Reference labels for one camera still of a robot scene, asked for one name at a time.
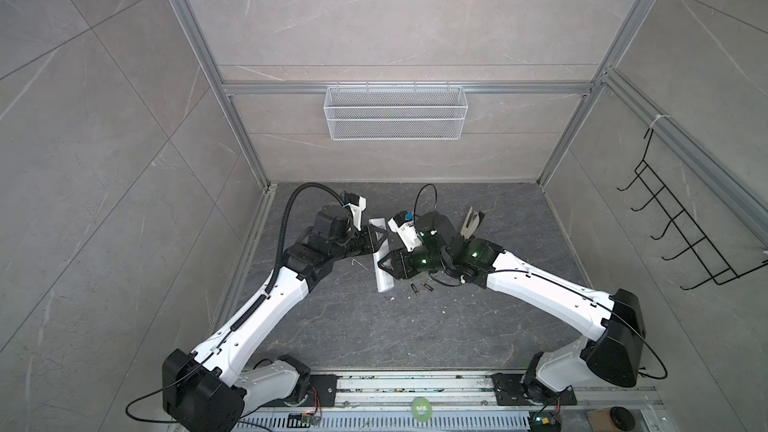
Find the green circuit board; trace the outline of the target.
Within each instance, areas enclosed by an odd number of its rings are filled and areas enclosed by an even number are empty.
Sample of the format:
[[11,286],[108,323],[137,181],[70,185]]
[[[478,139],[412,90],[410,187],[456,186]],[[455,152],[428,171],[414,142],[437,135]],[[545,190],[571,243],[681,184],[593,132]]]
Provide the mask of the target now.
[[529,418],[529,430],[531,432],[560,432],[562,423],[557,415],[549,412],[533,413]]

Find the green round sticker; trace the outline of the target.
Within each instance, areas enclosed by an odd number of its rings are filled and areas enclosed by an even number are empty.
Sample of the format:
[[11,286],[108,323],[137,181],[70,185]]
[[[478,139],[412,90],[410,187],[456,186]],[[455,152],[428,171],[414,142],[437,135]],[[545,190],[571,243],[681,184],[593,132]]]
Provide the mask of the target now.
[[414,421],[427,423],[432,417],[432,405],[424,397],[417,397],[411,403],[411,415]]

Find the white remote control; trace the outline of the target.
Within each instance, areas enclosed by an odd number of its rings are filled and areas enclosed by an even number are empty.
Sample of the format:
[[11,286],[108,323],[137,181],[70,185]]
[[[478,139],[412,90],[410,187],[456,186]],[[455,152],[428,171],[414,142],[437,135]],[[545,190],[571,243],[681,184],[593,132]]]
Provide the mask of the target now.
[[389,231],[384,218],[372,218],[369,220],[372,227],[373,246],[375,248],[373,265],[376,278],[376,287],[379,293],[384,293],[394,287],[394,278],[383,267],[383,260],[389,254]]

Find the black round knob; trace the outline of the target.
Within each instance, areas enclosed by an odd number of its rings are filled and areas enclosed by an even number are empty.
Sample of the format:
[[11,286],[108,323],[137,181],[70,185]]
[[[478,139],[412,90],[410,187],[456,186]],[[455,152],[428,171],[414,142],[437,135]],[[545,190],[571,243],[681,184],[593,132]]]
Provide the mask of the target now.
[[624,407],[611,407],[609,409],[609,418],[618,431],[634,431],[637,425],[635,416]]

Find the aluminium mounting rail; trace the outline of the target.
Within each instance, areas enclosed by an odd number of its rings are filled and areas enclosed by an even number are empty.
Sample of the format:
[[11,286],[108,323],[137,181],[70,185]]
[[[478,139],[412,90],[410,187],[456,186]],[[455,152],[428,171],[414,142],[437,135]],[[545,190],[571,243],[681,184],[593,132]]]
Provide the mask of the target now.
[[288,406],[282,402],[264,406],[248,416],[291,415],[316,412],[328,420],[333,412],[362,413],[411,412],[417,397],[432,405],[432,415],[439,412],[526,410],[564,412],[566,410],[598,410],[621,406],[646,414],[662,415],[666,406],[656,389],[648,384],[624,389],[589,384],[571,387],[577,404],[574,406],[523,405],[499,406],[492,390],[490,376],[495,373],[523,374],[513,370],[319,370],[313,374],[334,374],[339,377],[333,407]]

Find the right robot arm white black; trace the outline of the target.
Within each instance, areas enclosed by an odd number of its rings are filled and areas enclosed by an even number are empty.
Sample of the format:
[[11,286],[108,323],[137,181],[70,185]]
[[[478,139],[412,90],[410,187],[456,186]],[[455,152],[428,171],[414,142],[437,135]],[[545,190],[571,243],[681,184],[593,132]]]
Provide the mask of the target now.
[[394,280],[444,272],[454,285],[473,284],[520,299],[580,334],[570,344],[536,353],[521,379],[525,396],[546,403],[567,388],[600,379],[637,384],[645,329],[638,298],[569,282],[535,267],[500,245],[476,236],[485,215],[468,211],[461,227],[432,211],[402,211],[384,226],[370,221],[377,275]]

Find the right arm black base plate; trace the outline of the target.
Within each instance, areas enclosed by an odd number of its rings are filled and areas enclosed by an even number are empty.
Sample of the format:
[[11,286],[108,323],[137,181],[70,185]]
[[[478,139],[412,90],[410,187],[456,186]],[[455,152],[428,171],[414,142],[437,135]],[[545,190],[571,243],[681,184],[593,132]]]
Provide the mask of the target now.
[[554,392],[537,379],[526,379],[523,374],[495,373],[490,376],[492,390],[499,406],[523,405],[561,405],[574,406],[577,404],[575,393],[571,387],[561,392]]

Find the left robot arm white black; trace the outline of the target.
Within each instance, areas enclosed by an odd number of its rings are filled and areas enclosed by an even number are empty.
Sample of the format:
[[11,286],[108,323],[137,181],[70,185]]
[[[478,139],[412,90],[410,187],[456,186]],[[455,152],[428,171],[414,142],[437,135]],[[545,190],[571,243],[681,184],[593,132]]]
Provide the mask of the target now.
[[311,370],[283,355],[245,369],[282,318],[318,285],[335,262],[372,255],[386,243],[384,225],[365,225],[357,205],[329,205],[285,249],[265,284],[218,331],[191,352],[175,350],[162,366],[164,411],[188,431],[230,431],[272,401],[301,404]]

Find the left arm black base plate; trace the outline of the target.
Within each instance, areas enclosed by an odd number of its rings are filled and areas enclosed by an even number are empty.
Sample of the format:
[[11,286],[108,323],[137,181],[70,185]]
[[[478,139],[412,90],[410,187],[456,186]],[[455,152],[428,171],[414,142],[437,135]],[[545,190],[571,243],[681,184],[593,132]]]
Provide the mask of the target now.
[[334,374],[300,376],[293,390],[281,402],[288,406],[314,406],[318,401],[322,408],[333,407],[338,380],[339,377]]

